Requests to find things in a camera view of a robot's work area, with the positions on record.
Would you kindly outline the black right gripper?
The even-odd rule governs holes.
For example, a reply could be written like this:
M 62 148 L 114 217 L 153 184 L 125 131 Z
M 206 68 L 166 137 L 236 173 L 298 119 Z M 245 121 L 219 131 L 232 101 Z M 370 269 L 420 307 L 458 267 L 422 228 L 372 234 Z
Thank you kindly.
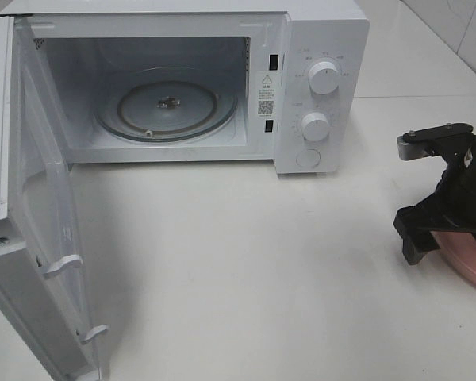
M 476 240 L 476 138 L 466 123 L 411 130 L 397 137 L 401 160 L 441 156 L 447 162 L 436 190 L 415 206 L 400 208 L 393 227 L 402 253 L 416 265 L 440 249 L 432 232 L 471 233 Z

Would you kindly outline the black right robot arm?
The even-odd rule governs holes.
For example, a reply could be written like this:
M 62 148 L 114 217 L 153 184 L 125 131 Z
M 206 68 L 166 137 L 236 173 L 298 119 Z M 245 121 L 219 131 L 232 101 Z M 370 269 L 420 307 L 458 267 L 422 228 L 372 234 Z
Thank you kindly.
M 412 130 L 397 138 L 401 160 L 440 156 L 447 163 L 432 194 L 400 208 L 393 227 L 410 265 L 439 248 L 434 232 L 471 233 L 476 240 L 476 134 L 466 123 Z

